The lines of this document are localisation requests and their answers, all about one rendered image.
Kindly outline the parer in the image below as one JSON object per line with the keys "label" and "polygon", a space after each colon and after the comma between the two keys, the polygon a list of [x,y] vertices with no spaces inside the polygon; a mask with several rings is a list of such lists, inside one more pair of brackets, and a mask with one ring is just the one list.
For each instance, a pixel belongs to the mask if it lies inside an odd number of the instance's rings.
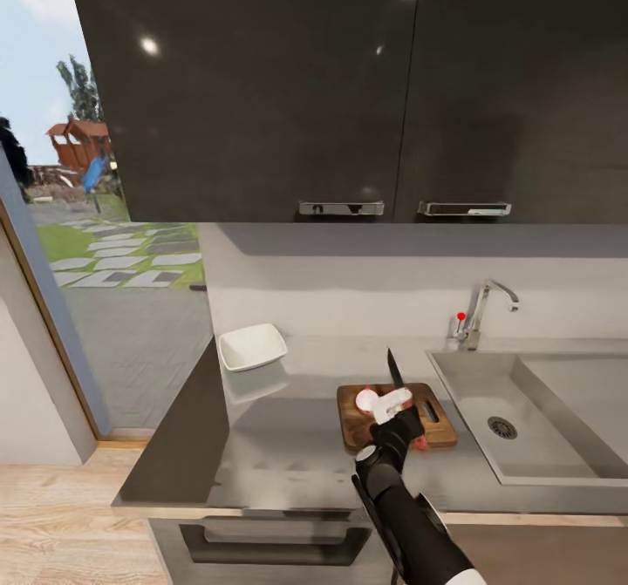
{"label": "parer", "polygon": [[[402,377],[399,374],[399,370],[397,369],[397,365],[395,364],[395,360],[391,353],[388,354],[388,368],[390,369],[390,373],[392,374],[393,383],[395,384],[395,389],[400,389],[401,387],[405,387],[404,382],[402,382]],[[401,409],[405,410],[409,406],[413,406],[412,401],[409,399],[403,405],[401,405]],[[414,448],[417,451],[423,452],[428,448],[426,436],[423,434],[422,436],[418,436],[415,438]]]}

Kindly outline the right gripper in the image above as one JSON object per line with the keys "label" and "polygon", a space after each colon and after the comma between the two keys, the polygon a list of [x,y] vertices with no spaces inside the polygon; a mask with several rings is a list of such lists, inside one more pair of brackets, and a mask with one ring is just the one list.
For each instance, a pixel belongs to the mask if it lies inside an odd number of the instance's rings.
{"label": "right gripper", "polygon": [[395,411],[392,419],[386,422],[386,424],[378,425],[375,423],[372,425],[370,433],[373,439],[377,438],[381,433],[392,433],[392,435],[396,435],[403,442],[403,446],[405,446],[407,451],[409,441],[422,436],[425,433],[425,427],[421,424],[415,407],[409,406],[405,410],[399,408]]}

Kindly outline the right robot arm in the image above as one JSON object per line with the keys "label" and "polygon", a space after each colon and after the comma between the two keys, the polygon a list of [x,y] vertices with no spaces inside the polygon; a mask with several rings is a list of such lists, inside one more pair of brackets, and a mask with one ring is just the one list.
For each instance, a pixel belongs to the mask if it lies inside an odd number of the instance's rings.
{"label": "right robot arm", "polygon": [[425,433],[415,407],[393,411],[411,397],[401,387],[371,402],[373,440],[355,459],[352,484],[406,585],[487,585],[427,497],[413,499],[400,476],[409,441]]}

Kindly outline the cutting board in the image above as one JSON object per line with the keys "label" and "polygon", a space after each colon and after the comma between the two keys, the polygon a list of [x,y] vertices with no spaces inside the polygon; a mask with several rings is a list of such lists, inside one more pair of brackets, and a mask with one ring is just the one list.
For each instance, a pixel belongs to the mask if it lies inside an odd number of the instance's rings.
{"label": "cutting board", "polygon": [[[458,433],[455,431],[450,420],[432,388],[425,383],[405,383],[405,388],[412,393],[410,400],[418,413],[421,424],[425,427],[426,441],[428,447],[454,446],[457,445]],[[366,388],[367,384],[342,385],[338,388],[338,406],[345,445],[351,451],[361,451],[366,443],[373,440],[370,428],[376,423],[374,415],[364,414],[356,405],[356,397]],[[395,391],[395,384],[370,384],[369,387],[377,392],[378,398],[382,398],[390,392]],[[428,404],[436,423],[433,423],[424,412],[420,401]],[[409,441],[409,448],[413,448],[415,438]]]}

